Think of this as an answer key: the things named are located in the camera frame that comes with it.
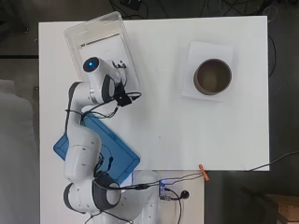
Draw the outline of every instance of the blue tray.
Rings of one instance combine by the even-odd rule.
[[[84,124],[94,130],[102,140],[101,152],[105,161],[98,170],[105,171],[107,169],[110,158],[108,149],[110,149],[114,160],[108,174],[121,184],[140,163],[140,158],[99,119],[87,117]],[[64,134],[55,144],[54,151],[65,160],[67,150],[68,139]]]

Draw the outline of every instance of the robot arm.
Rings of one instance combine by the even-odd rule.
[[[101,139],[92,130],[81,126],[81,110],[86,105],[99,105],[111,101],[115,86],[112,78],[116,68],[104,61],[91,58],[83,66],[91,83],[74,83],[69,90],[69,104],[65,131],[69,141],[64,175],[72,183],[64,191],[65,204],[78,212],[96,212],[114,207],[121,198],[119,190],[106,190],[97,186],[94,169],[99,162]],[[118,183],[107,174],[101,176],[103,186],[117,187]]]
[[[100,216],[93,218],[94,223],[120,223],[122,218],[133,220],[140,214],[150,195],[154,191],[158,192],[157,188],[150,188],[128,190],[121,194],[119,189],[108,189],[118,188],[119,184],[104,172],[94,176],[94,169],[99,163],[101,139],[94,131],[80,124],[80,113],[86,105],[100,105],[114,99],[119,105],[132,102],[123,94],[125,68],[125,64],[113,63],[110,66],[101,59],[91,58],[83,65],[90,83],[77,82],[69,90],[65,123],[69,149],[65,158],[64,175],[71,184],[65,188],[64,202],[68,208],[80,213],[96,215],[102,212]],[[157,179],[153,174],[141,175],[136,182],[147,183]]]

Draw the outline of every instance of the black cable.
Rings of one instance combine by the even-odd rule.
[[[201,16],[203,15],[205,6],[206,6],[206,0],[204,0],[204,5],[203,5],[202,10],[201,10],[201,12],[200,12],[200,14],[199,14],[199,17],[201,17]]]
[[[145,6],[145,8],[147,10],[147,16],[146,16],[146,18],[148,19],[149,18],[149,14],[150,14],[149,6],[144,1],[141,1],[141,4],[143,4],[143,6]]]
[[[273,64],[273,68],[272,68],[272,70],[271,70],[271,72],[270,72],[270,74],[269,74],[269,76],[268,76],[268,77],[271,77],[271,76],[273,75],[274,71],[275,71],[275,68],[277,67],[277,49],[276,49],[276,47],[275,47],[273,38],[272,38],[270,35],[269,35],[268,37],[269,37],[269,39],[270,39],[271,42],[272,42],[272,45],[273,45],[273,51],[274,51],[274,64]]]
[[[76,110],[69,110],[69,109],[66,109],[65,112],[73,112],[75,114],[78,114],[78,115],[81,115],[82,116],[82,113],[76,111]]]
[[[207,10],[207,15],[209,17],[209,0],[206,0],[206,10]]]
[[[118,7],[115,3],[113,3],[112,0],[109,0],[109,3],[111,4],[111,7],[113,8],[114,11],[117,11],[116,10],[116,8],[117,8],[120,12],[122,12],[125,15],[126,18],[130,17],[121,7]]]
[[[175,192],[174,190],[167,189],[167,188],[165,188],[164,190],[166,190],[166,191],[170,191],[170,192],[174,193],[174,194],[176,195],[176,197],[178,198],[178,204],[179,204],[178,224],[179,224],[180,219],[181,219],[181,210],[182,210],[182,208],[181,208],[181,201],[180,201],[180,198],[179,198],[179,196],[176,194],[176,192]]]
[[[232,4],[231,3],[228,3],[226,0],[222,0],[223,1],[223,3],[225,3],[227,6],[231,6]],[[236,9],[234,6],[232,7],[232,9],[235,11],[235,12],[237,12],[240,16],[243,16],[243,14],[238,10],[238,9]]]
[[[151,187],[155,187],[155,186],[160,186],[160,182],[163,183],[163,185],[167,186],[167,185],[174,185],[178,182],[182,182],[182,181],[187,181],[187,180],[194,180],[196,178],[199,178],[201,176],[203,176],[202,174],[191,174],[191,175],[198,175],[197,177],[194,177],[194,178],[188,178],[188,179],[184,179],[185,177],[187,176],[190,176],[190,175],[185,175],[185,176],[182,176],[182,177],[172,177],[172,178],[165,178],[165,179],[160,179],[160,180],[157,180],[157,181],[154,181],[154,182],[151,182],[151,183],[143,183],[143,184],[135,184],[135,185],[130,185],[130,186],[125,186],[125,187],[121,187],[121,188],[113,188],[113,187],[104,187],[104,186],[101,186],[100,184],[98,184],[95,180],[95,184],[102,188],[102,189],[114,189],[114,190],[119,190],[119,189],[134,189],[134,190],[142,190],[142,189],[148,189],[148,188],[151,188]],[[169,180],[169,179],[178,179],[177,181],[174,181],[173,183],[164,183],[165,180]]]
[[[163,13],[165,14],[165,16],[169,19],[169,15],[165,9],[165,7],[162,5],[161,1],[160,0],[157,0],[157,3],[159,4],[161,10],[163,11]]]
[[[253,169],[250,169],[250,170],[247,170],[246,172],[250,172],[250,171],[254,171],[254,170],[257,170],[257,169],[260,169],[260,168],[263,168],[265,166],[270,166],[278,161],[281,161],[282,159],[288,157],[288,156],[292,156],[292,155],[295,155],[295,154],[299,154],[299,151],[294,151],[294,152],[289,152],[287,154],[284,154],[283,156],[279,157],[278,159],[274,160],[274,161],[271,161],[265,165],[261,165],[261,166],[258,166],[258,167],[255,167]]]
[[[244,15],[247,13],[247,6],[249,5],[249,1],[246,2],[245,7],[244,7]]]
[[[236,5],[247,4],[247,3],[249,3],[249,2],[256,2],[256,1],[258,1],[258,0],[249,0],[249,1],[245,1],[245,2],[237,2],[237,3],[235,4],[235,6],[236,6]],[[231,5],[234,4],[234,3],[229,3],[229,2],[226,2],[226,1],[223,1],[223,2],[225,2],[225,4],[228,5],[228,6],[231,6]]]
[[[129,221],[129,220],[124,219],[124,218],[121,218],[121,217],[117,217],[117,216],[113,215],[112,213],[109,213],[109,212],[107,212],[107,211],[105,211],[105,210],[100,210],[100,211],[101,211],[102,213],[106,213],[106,214],[108,214],[108,215],[110,215],[110,216],[112,216],[112,217],[115,217],[115,218],[117,218],[117,219],[119,219],[119,220],[121,220],[121,221],[125,221],[126,223],[131,223],[131,224],[133,224],[132,221]]]
[[[202,177],[203,175],[199,175],[197,177],[193,177],[193,178],[188,178],[188,179],[181,179],[181,180],[177,180],[177,181],[174,181],[173,183],[166,183],[166,185],[174,185],[174,184],[177,184],[178,182],[182,182],[182,181],[186,181],[186,180],[194,180],[194,179],[197,179],[199,177]]]
[[[95,214],[95,215],[91,215],[85,222],[84,224],[87,224],[93,217],[97,217],[101,214],[102,212],[99,212],[98,214]]]
[[[139,17],[140,19],[144,20],[145,18],[140,15],[130,15],[130,16],[123,16],[123,19],[132,19],[132,17]]]
[[[229,9],[223,14],[223,16],[225,16],[230,10],[232,10],[232,8],[235,9],[234,6],[235,6],[235,4],[237,3],[237,1],[238,1],[238,0],[235,0],[235,1],[231,4],[231,6],[229,7]]]
[[[0,55],[0,59],[38,59],[38,55]]]

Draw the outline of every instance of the brown cardboard tube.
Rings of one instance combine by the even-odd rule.
[[[193,77],[195,88],[204,95],[215,95],[226,90],[231,80],[231,68],[220,59],[204,61]]]

